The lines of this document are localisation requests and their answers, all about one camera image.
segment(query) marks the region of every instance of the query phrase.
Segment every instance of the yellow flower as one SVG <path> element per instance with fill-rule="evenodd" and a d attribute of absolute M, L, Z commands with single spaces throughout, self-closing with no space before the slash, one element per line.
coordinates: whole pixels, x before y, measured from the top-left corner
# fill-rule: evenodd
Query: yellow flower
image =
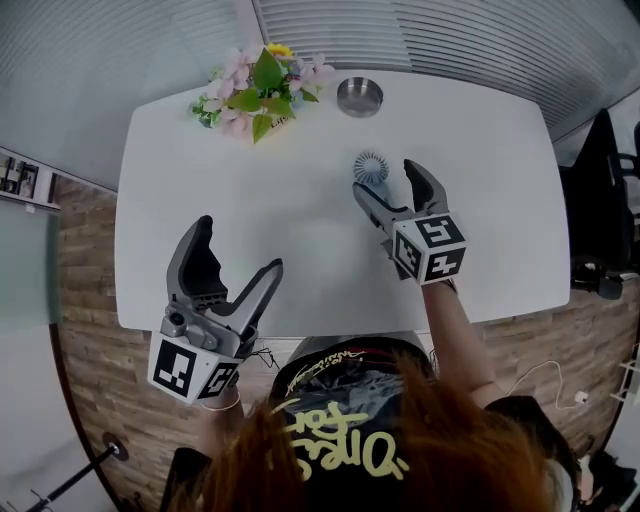
<path fill-rule="evenodd" d="M 280 43 L 269 43 L 267 50 L 275 57 L 293 57 L 291 48 Z"/>

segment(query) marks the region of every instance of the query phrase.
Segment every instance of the white table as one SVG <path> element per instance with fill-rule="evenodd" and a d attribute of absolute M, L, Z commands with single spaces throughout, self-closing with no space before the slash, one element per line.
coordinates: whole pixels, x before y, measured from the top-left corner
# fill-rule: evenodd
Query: white table
<path fill-rule="evenodd" d="M 380 111 L 353 119 L 337 84 L 366 76 Z M 341 71 L 297 119 L 252 145 L 205 129 L 189 114 L 202 89 L 138 108 L 122 163 L 116 290 L 123 327 L 157 329 L 176 244 L 201 215 L 229 299 L 272 259 L 284 278 L 260 322 L 263 336 L 428 329 L 420 290 L 400 282 L 384 239 L 352 197 L 352 164 L 374 149 L 391 166 L 396 206 L 411 205 L 404 158 L 447 190 L 470 245 L 457 278 L 474 322 L 530 313 L 569 299 L 564 200 L 539 108 L 468 83 L 381 71 Z"/>

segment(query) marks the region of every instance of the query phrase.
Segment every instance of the black t-shirt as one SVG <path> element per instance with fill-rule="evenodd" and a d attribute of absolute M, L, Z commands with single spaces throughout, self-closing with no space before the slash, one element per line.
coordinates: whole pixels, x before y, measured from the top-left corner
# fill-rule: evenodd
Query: black t-shirt
<path fill-rule="evenodd" d="M 276 409 L 288 424 L 305 493 L 313 497 L 312 509 L 331 508 L 334 495 L 345 510 L 393 510 L 398 505 L 409 471 L 394 437 L 399 434 L 403 390 L 393 355 L 399 350 L 430 372 L 424 352 L 408 342 L 356 338 L 296 359 L 278 373 L 271 398 L 280 404 Z M 575 458 L 535 399 L 506 397 L 486 409 L 514 419 L 549 453 L 556 453 L 575 489 Z M 169 483 L 193 479 L 209 462 L 195 450 L 178 449 Z M 166 510 L 169 494 L 167 486 L 161 511 Z M 570 501 L 575 505 L 575 497 Z"/>

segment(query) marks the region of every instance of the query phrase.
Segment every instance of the pink flower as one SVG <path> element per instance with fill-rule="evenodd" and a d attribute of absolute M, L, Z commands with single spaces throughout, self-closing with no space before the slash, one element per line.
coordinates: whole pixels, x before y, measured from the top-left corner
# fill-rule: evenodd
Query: pink flower
<path fill-rule="evenodd" d="M 335 72 L 333 66 L 324 63 L 324 53 L 313 56 L 313 78 L 316 85 L 325 85 Z"/>
<path fill-rule="evenodd" d="M 226 100 L 234 90 L 242 91 L 249 87 L 249 66 L 258 60 L 261 51 L 261 46 L 250 46 L 242 52 L 237 48 L 229 49 L 217 97 Z"/>
<path fill-rule="evenodd" d="M 300 70 L 300 78 L 294 78 L 289 82 L 289 90 L 292 92 L 299 91 L 302 87 L 326 85 L 331 78 L 331 74 L 335 71 L 333 66 L 324 63 L 324 55 L 322 53 L 313 56 L 313 64 L 307 63 L 302 59 L 297 59 L 296 62 Z"/>
<path fill-rule="evenodd" d="M 210 99 L 209 101 L 206 101 L 205 104 L 202 106 L 202 110 L 204 110 L 205 112 L 215 112 L 216 110 L 220 110 L 222 108 L 222 100 L 218 100 L 218 99 Z"/>
<path fill-rule="evenodd" d="M 246 137 L 251 127 L 251 117 L 246 112 L 241 112 L 228 107 L 222 107 L 220 112 L 222 133 L 234 137 Z"/>
<path fill-rule="evenodd" d="M 207 90 L 205 91 L 205 95 L 210 99 L 219 99 L 218 97 L 218 89 L 220 89 L 220 85 L 222 84 L 222 80 L 213 80 L 209 82 L 207 85 Z"/>

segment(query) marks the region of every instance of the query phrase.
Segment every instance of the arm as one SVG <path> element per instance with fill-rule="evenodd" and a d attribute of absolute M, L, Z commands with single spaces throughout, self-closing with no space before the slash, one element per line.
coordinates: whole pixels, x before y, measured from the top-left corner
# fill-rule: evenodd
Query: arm
<path fill-rule="evenodd" d="M 238 396 L 238 388 L 229 386 L 220 396 L 208 400 L 204 405 L 214 409 L 227 407 L 233 404 Z M 238 402 L 226 411 L 214 412 L 202 407 L 200 410 L 196 450 L 215 459 L 235 434 L 238 433 L 243 422 L 242 402 Z"/>
<path fill-rule="evenodd" d="M 433 283 L 422 287 L 422 295 L 442 378 L 462 384 L 479 407 L 504 397 L 487 350 L 455 291 Z"/>

